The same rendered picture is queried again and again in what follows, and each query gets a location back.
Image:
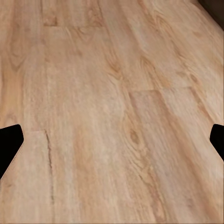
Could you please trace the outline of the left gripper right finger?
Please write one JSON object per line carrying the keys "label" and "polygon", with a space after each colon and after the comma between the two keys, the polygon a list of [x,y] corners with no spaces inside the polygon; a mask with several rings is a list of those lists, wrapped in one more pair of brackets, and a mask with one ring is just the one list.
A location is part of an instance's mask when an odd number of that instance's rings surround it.
{"label": "left gripper right finger", "polygon": [[210,141],[220,157],[224,160],[224,126],[214,124],[210,133]]}

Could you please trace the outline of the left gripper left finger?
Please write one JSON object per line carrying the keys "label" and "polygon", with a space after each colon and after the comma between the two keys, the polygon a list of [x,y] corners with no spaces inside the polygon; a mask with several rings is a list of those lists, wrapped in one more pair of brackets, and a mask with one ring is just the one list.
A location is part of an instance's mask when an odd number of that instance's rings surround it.
{"label": "left gripper left finger", "polygon": [[0,179],[24,142],[19,124],[0,129]]}

